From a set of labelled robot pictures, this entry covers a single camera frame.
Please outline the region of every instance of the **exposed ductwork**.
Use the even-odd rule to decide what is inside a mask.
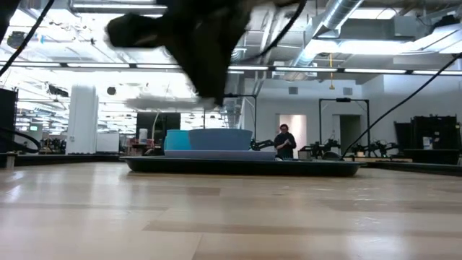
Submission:
[[[300,53],[300,55],[292,62],[293,66],[308,66],[311,64],[313,59],[319,54],[314,51],[313,42],[311,39],[316,35],[327,33],[329,31],[334,32],[334,35],[338,35],[340,27],[345,21],[352,15],[352,13],[362,4],[364,0],[330,0],[327,3],[326,11],[317,17],[310,19],[308,27],[305,33],[307,39],[306,46]],[[299,72],[291,72],[284,75],[285,80],[300,79]]]

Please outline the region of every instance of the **person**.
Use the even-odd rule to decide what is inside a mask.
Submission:
[[[285,123],[279,127],[279,130],[281,130],[281,133],[274,139],[274,147],[277,150],[277,154],[282,158],[293,158],[294,149],[297,147],[295,138],[289,133],[289,127]]]

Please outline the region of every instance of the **wooden floor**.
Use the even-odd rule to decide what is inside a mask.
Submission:
[[[462,178],[128,172],[116,162],[0,172],[0,258],[462,259]]]

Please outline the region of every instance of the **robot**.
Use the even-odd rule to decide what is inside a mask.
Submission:
[[[294,17],[268,48],[266,55],[290,29],[305,7],[301,0],[175,0],[157,1],[167,11],[159,18],[126,14],[108,23],[110,43],[116,48],[157,48],[172,54],[203,100],[223,105],[227,68],[232,52],[245,33],[252,9],[273,3],[278,8],[298,3]]]

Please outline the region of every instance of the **dark shirt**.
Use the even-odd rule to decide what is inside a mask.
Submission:
[[[284,145],[283,148],[277,150],[277,154],[283,158],[293,158],[294,157],[294,149],[297,147],[295,143],[295,138],[291,133],[280,133],[274,139],[274,147],[278,147],[281,144],[284,144],[286,140],[289,140],[290,144]]]

